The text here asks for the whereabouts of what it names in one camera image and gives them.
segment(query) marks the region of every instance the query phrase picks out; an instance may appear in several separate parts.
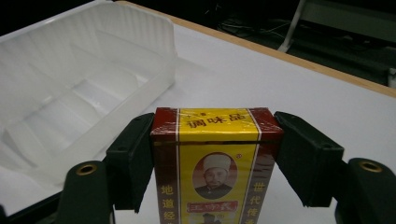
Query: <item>seasoning box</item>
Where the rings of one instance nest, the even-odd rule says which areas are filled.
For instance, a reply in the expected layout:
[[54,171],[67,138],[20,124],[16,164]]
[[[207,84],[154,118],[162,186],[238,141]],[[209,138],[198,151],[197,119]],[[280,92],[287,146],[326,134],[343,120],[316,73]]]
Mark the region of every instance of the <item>seasoning box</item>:
[[267,108],[157,108],[161,223],[257,223],[282,136]]

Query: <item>clear plastic tray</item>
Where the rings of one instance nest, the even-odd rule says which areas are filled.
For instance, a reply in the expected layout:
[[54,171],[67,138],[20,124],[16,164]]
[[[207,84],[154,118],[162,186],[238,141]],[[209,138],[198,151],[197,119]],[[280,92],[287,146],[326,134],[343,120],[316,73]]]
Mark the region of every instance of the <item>clear plastic tray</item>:
[[60,184],[173,82],[173,24],[93,2],[0,37],[0,165]]

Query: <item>table surface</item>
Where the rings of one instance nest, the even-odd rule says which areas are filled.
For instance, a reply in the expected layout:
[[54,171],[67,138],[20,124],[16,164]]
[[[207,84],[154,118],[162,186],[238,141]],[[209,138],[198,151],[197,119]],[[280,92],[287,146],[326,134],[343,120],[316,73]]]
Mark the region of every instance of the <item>table surface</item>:
[[[264,106],[307,120],[346,149],[344,161],[367,158],[396,171],[396,90],[167,17],[175,24],[176,82],[144,113],[159,106]],[[0,183],[8,214],[57,191],[1,167]],[[153,176],[140,213],[117,211],[117,223],[159,223],[157,206]],[[276,166],[258,223],[335,223],[335,206],[303,207]]]

